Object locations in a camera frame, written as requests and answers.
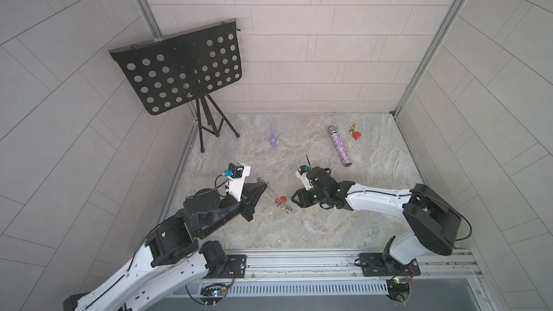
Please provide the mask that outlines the small red key tag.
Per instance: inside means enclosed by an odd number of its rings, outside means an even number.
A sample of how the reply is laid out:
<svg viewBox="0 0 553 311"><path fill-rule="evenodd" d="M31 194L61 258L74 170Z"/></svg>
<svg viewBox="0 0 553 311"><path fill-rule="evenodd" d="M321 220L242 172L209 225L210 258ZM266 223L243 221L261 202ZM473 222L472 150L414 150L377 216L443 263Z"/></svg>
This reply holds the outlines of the small red key tag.
<svg viewBox="0 0 553 311"><path fill-rule="evenodd" d="M275 200L275 203L276 204L283 204L287 201L287 198L285 196L281 196L281 197L278 197L276 200Z"/></svg>

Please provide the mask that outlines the metal disc with key rings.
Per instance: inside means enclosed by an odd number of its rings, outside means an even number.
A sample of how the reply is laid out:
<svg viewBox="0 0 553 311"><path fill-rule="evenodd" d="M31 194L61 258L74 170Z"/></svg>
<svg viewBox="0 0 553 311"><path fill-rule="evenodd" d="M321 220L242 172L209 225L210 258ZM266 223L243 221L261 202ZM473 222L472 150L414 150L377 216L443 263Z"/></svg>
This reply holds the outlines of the metal disc with key rings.
<svg viewBox="0 0 553 311"><path fill-rule="evenodd" d="M259 183L265 183L268 187L266 189L266 192L269 194L269 196L274 200L274 203L275 203L275 200L278 198L278 197L281 197L281 195L279 195L277 192L275 192L274 189L272 189L271 185L269 184L268 181L266 181L265 179L261 178L261 177L258 177L256 179L256 181L258 181ZM287 201L283 204L276 204L277 207L279 207L280 209L284 210L287 214L292 214L294 212L294 210L292 209L292 207L287 203Z"/></svg>

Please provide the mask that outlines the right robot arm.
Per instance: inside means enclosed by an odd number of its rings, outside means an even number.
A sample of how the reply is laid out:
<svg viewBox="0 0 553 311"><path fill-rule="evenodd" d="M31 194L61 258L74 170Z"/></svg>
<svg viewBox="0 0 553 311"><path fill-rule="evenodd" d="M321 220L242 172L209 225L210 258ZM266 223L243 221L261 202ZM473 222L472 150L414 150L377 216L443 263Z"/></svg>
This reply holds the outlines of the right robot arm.
<svg viewBox="0 0 553 311"><path fill-rule="evenodd" d="M459 227L467 219L425 184L412 189L378 189L352 181L337 182L331 170L301 166L295 172L303 188L292 201L301 208L319 205L324 210L370 211L406 220L410 230L393 236L377 261L358 258L357 265L386 275L416 275L415 260L426 253L452 254Z"/></svg>

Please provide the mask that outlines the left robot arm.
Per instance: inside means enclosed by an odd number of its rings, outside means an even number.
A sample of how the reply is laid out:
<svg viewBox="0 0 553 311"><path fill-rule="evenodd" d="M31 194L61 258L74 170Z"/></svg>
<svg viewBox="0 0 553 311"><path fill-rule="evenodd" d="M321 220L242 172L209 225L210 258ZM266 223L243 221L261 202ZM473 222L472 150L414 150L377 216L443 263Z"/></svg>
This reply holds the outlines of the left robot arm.
<svg viewBox="0 0 553 311"><path fill-rule="evenodd" d="M72 295L64 310L147 310L190 282L217 276L228 257L217 240L206 239L240 215L253 219L267 184L246 183L240 199L222 197L216 188L202 189L159 223L131 260L95 290Z"/></svg>

